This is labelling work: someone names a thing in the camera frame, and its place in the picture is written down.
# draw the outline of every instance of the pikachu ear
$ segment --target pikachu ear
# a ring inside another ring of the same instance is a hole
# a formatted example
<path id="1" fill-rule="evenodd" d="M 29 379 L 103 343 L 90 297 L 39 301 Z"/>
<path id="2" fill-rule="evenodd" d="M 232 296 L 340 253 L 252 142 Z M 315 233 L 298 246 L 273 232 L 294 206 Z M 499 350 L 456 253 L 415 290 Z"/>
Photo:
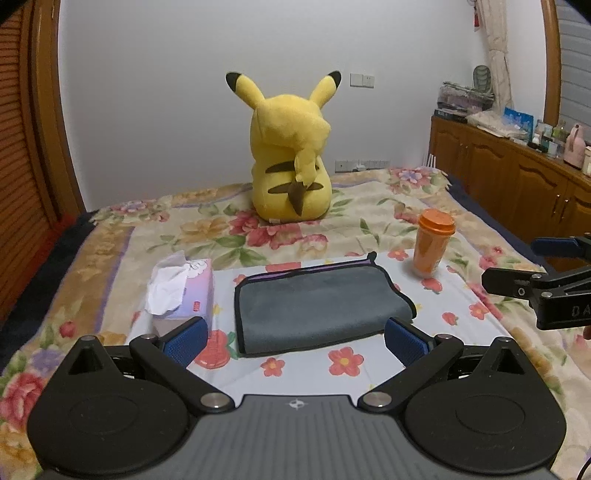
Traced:
<path id="1" fill-rule="evenodd" d="M 340 84 L 340 72 L 335 70 L 324 77 L 310 95 L 310 101 L 318 105 L 319 108 L 324 107 L 336 93 L 336 89 Z"/>
<path id="2" fill-rule="evenodd" d="M 253 110 L 265 99 L 256 83 L 242 73 L 227 73 L 226 82 L 232 91 Z"/>

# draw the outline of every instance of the metal screw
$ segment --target metal screw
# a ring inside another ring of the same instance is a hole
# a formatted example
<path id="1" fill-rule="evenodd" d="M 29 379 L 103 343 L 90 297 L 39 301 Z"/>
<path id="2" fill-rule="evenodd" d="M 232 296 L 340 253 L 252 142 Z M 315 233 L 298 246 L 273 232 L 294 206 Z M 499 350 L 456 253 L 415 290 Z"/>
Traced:
<path id="1" fill-rule="evenodd" d="M 375 408 L 385 407 L 392 403 L 392 397 L 386 392 L 369 392 L 363 396 L 366 405 Z"/>
<path id="2" fill-rule="evenodd" d="M 230 397 L 222 392 L 206 393 L 201 397 L 201 403 L 207 408 L 222 408 L 230 403 Z"/>

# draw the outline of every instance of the gray towel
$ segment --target gray towel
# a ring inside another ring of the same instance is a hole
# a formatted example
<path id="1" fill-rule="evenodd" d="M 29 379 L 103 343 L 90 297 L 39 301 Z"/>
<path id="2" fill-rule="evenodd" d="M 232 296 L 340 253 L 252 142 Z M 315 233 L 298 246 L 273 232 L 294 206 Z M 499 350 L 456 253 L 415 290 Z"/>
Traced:
<path id="1" fill-rule="evenodd" d="M 414 303 L 367 259 L 253 275 L 236 287 L 239 352 L 306 350 L 384 331 L 390 317 L 412 322 Z"/>

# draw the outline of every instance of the orange lid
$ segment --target orange lid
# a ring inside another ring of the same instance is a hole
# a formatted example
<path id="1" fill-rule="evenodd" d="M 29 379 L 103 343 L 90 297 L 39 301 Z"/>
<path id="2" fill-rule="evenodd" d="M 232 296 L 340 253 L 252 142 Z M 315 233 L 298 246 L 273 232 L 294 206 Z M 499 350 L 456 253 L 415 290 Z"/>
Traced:
<path id="1" fill-rule="evenodd" d="M 438 235 L 453 235 L 456 232 L 456 223 L 453 217 L 435 208 L 423 210 L 418 218 L 418 224 L 425 230 Z"/>

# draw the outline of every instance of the light switch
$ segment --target light switch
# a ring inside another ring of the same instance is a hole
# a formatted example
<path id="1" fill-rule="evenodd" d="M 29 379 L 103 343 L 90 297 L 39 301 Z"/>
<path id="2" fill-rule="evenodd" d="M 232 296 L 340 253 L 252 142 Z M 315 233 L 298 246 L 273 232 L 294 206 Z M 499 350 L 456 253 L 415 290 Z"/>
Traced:
<path id="1" fill-rule="evenodd" d="M 374 88 L 375 78 L 373 75 L 363 75 L 363 86 L 366 88 Z"/>
<path id="2" fill-rule="evenodd" d="M 350 84 L 352 87 L 362 87 L 363 86 L 363 74 L 362 73 L 351 73 L 349 75 Z"/>

